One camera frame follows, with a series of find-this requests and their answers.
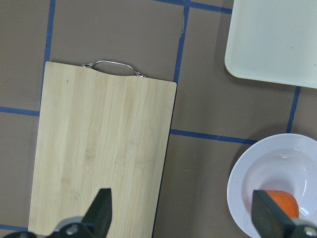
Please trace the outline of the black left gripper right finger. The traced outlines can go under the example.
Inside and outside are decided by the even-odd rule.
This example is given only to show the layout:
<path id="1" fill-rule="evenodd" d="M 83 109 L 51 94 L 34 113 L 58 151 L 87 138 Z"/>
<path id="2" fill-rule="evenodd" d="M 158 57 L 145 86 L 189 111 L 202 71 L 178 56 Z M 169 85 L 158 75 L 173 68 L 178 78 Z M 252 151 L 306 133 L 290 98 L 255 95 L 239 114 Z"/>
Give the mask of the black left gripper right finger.
<path id="1" fill-rule="evenodd" d="M 264 190 L 254 190 L 252 223 L 262 238 L 315 238 L 317 226 L 290 218 Z"/>

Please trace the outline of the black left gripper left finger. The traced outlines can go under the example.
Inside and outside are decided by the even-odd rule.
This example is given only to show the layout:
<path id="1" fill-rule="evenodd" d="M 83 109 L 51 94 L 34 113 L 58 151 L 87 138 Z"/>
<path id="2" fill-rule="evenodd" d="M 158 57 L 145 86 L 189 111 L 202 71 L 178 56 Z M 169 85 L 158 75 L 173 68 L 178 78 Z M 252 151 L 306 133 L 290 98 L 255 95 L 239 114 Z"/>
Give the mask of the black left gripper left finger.
<path id="1" fill-rule="evenodd" d="M 112 193 L 110 188 L 101 188 L 79 223 L 62 227 L 58 238 L 105 238 L 112 221 Z"/>

